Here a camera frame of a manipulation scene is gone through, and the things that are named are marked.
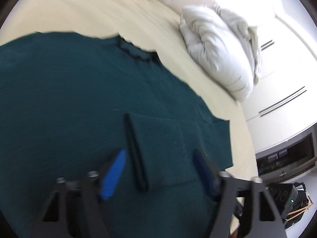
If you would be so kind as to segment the dark green knit sweater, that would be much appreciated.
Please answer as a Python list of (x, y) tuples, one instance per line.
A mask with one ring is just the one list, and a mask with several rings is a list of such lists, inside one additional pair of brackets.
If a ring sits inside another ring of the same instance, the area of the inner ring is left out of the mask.
[(19, 237), (63, 177), (126, 164), (100, 204), (111, 237), (203, 237), (217, 204), (192, 161), (231, 167), (229, 122), (155, 52), (120, 36), (35, 33), (1, 46), (1, 212)]

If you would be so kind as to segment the grey tv cabinet shelf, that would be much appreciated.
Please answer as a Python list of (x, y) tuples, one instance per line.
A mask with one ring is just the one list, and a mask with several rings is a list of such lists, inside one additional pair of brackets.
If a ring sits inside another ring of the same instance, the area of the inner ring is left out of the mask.
[(265, 183), (281, 183), (316, 164), (316, 129), (309, 128), (275, 147), (256, 154), (258, 175)]

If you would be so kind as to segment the white folded duvet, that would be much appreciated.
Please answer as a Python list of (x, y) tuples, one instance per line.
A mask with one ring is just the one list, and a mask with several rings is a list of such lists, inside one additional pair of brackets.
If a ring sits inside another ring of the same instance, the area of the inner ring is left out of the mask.
[(214, 4), (184, 6), (179, 29), (189, 55), (206, 74), (237, 101), (248, 99), (259, 81), (257, 27)]

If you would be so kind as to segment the beige bed mattress sheet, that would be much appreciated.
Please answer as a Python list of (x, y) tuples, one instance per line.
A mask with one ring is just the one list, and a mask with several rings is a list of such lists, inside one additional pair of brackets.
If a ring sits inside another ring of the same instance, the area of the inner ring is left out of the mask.
[(237, 177), (257, 174), (254, 149), (240, 105), (207, 77), (187, 53), (177, 13), (157, 0), (22, 0), (1, 30), (1, 46), (35, 33), (77, 33), (97, 39), (120, 36), (155, 52), (217, 118), (229, 122), (232, 166)]

